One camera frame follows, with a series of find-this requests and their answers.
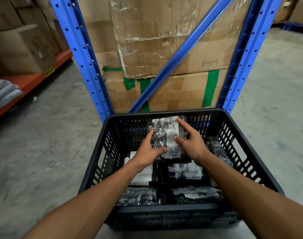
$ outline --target orange shelf beam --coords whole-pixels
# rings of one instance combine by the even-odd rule
[[[56,56],[56,63],[53,65],[54,69],[59,68],[62,64],[64,64],[67,60],[69,60],[73,56],[71,50],[66,50],[61,52]],[[5,76],[0,79],[8,80],[13,84],[18,85],[18,88],[23,92],[23,95],[15,98],[6,106],[0,109],[0,116],[10,110],[19,100],[21,100],[26,94],[28,94],[31,90],[33,90],[36,86],[38,86],[43,80],[45,80],[47,76],[44,73],[32,74],[32,75],[21,75],[21,76]]]

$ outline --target black plastic crate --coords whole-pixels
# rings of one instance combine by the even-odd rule
[[[120,169],[130,151],[137,151],[147,134],[149,119],[167,116],[187,116],[189,124],[206,137],[218,137],[235,169],[278,193],[284,192],[261,158],[223,109],[209,108],[173,112],[118,114],[108,117],[94,148],[78,193],[89,189]],[[167,165],[157,164],[157,187],[162,193],[163,205],[115,207],[105,221],[113,230],[159,230],[188,228],[226,228],[240,220],[230,204],[169,204],[169,190],[177,187],[168,179]]]

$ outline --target yellow sticker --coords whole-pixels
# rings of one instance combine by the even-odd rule
[[[50,74],[52,74],[55,71],[53,67],[48,68],[47,71],[44,72],[45,77],[48,77]]]

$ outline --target green tape strip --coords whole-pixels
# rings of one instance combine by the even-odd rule
[[[215,88],[218,82],[218,76],[219,70],[212,70],[208,72],[208,80],[201,107],[211,106],[213,94],[215,93]]]
[[[111,67],[107,67],[107,66],[103,66],[102,71],[123,71],[122,68],[111,68]]]
[[[150,85],[151,83],[151,79],[147,78],[147,79],[139,79],[137,80],[140,83],[140,93],[142,94],[146,88]],[[143,112],[149,112],[149,105],[148,105],[148,101],[146,101],[143,106],[142,106]]]
[[[129,91],[135,87],[135,80],[129,80],[127,78],[124,78],[124,85],[126,87],[126,90]]]

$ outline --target concrete floor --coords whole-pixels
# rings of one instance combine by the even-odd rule
[[[38,96],[32,102],[33,95]],[[303,205],[303,35],[272,29],[232,116],[287,197]],[[102,123],[73,64],[0,122],[0,238],[20,238],[75,196]],[[233,229],[114,233],[97,238],[254,238]]]

